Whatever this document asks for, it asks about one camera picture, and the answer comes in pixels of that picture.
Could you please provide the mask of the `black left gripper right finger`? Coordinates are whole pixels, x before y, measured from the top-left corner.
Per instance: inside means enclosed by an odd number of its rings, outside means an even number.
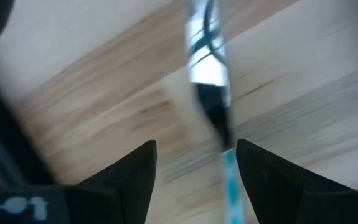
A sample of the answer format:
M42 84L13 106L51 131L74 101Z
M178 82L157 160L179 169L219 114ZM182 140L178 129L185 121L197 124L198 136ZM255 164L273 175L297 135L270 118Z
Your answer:
M350 189L244 139L237 141L237 163L259 224L295 224L306 192Z

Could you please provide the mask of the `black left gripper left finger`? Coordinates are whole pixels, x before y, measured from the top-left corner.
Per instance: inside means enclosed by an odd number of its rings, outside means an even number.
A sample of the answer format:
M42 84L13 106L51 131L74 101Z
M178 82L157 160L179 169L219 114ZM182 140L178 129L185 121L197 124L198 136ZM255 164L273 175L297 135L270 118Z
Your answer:
M156 179L157 143L148 140L114 164L81 181L89 189L120 190L125 224L145 224Z

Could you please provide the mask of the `knife with teal-white handle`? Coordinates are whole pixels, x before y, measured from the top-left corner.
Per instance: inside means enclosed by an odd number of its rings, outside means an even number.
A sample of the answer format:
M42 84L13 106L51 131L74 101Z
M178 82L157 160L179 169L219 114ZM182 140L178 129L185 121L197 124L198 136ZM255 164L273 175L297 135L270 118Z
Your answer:
M245 224L233 135L231 89L217 0L187 0L186 50L189 81L219 143L224 224Z

